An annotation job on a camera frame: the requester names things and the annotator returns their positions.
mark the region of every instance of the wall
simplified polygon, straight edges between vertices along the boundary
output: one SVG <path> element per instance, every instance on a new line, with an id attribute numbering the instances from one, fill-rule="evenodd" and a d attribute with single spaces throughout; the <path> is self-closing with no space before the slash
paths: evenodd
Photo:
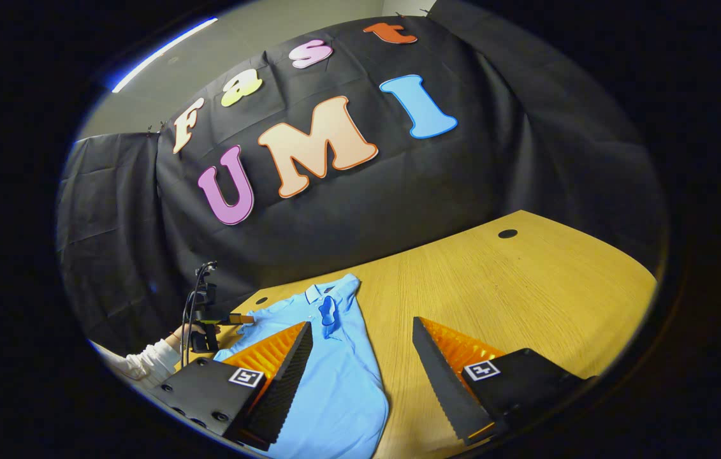
<path id="1" fill-rule="evenodd" d="M 407 15 L 407 17 L 424 17 L 427 14 L 425 11 L 431 11 L 434 2 L 436 0 L 386 0 L 386 2 L 383 2 L 382 15 L 389 17 L 400 13 L 401 15 Z"/>
<path id="2" fill-rule="evenodd" d="M 174 46 L 119 93 L 109 89 L 76 139 L 144 133 L 150 125 L 158 131 L 159 122 L 179 111 L 196 91 L 250 56 L 332 24 L 378 17 L 382 10 L 383 0 L 258 0 L 223 11 L 217 22 Z"/>

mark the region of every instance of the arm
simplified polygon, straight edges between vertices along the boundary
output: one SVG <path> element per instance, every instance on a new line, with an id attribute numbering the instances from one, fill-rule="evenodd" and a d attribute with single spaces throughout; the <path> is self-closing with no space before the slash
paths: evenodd
<path id="1" fill-rule="evenodd" d="M 205 333 L 205 329 L 198 325 L 193 325 L 191 329 Z M 114 354 L 96 343 L 93 343 L 93 345 L 107 364 L 116 372 L 122 373 L 129 380 L 133 380 L 131 383 L 134 386 L 147 390 L 156 387 L 157 384 L 162 383 L 173 374 L 173 369 L 180 358 L 180 336 L 182 336 L 181 326 L 168 337 L 159 340 L 154 345 L 145 347 L 145 350 L 141 353 L 129 354 L 126 357 Z"/>

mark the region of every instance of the purple letter u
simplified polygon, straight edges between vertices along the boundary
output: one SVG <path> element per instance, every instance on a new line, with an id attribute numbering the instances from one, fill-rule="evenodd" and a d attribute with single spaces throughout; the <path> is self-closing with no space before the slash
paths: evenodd
<path id="1" fill-rule="evenodd" d="M 207 169 L 199 177 L 199 187 L 205 191 L 215 217 L 223 224 L 240 223 L 252 212 L 252 202 L 254 200 L 252 187 L 249 180 L 247 180 L 247 174 L 244 173 L 244 168 L 241 167 L 241 160 L 238 159 L 239 154 L 241 154 L 241 146 L 235 145 L 235 147 L 228 149 L 221 155 L 221 165 L 225 166 L 229 171 L 229 176 L 232 177 L 235 189 L 238 191 L 238 203 L 235 203 L 235 206 L 230 206 L 221 196 L 218 183 L 215 183 L 215 166 Z"/>

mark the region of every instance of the person's hand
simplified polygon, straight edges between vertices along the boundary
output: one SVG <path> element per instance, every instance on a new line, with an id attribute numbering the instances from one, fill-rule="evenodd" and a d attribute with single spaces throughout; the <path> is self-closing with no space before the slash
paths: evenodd
<path id="1" fill-rule="evenodd" d="M 182 330 L 182 325 L 180 325 L 179 328 L 177 328 L 177 329 L 173 332 L 173 336 L 176 337 L 177 339 L 187 338 L 187 335 L 186 335 L 186 334 L 185 334 L 185 335 L 182 334 L 182 332 L 185 332 L 185 333 L 186 333 L 186 332 L 187 332 L 187 329 L 188 329 L 188 324 L 187 324 L 187 323 L 185 323 L 185 325 L 184 325 L 184 330 Z M 201 325 L 198 325 L 198 324 L 196 324 L 196 323 L 192 324 L 192 325 L 189 327 L 189 329 L 191 329 L 191 331 L 194 331 L 194 332 L 199 332 L 200 334 L 203 334 L 203 335 L 206 335 L 206 334 L 207 334 L 206 331 L 205 331 L 205 329 L 204 329 Z M 221 327 L 218 326 L 218 325 L 215 326 L 215 334 L 218 334 L 220 331 L 221 331 Z"/>

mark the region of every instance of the blue letter i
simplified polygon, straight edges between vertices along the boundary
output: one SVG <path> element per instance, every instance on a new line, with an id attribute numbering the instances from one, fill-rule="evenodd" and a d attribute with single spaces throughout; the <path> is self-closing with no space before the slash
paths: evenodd
<path id="1" fill-rule="evenodd" d="M 456 117 L 448 116 L 439 110 L 431 96 L 420 84 L 422 76 L 398 76 L 380 85 L 380 90 L 390 92 L 412 119 L 414 127 L 409 133 L 415 139 L 427 139 L 447 133 L 456 127 Z"/>

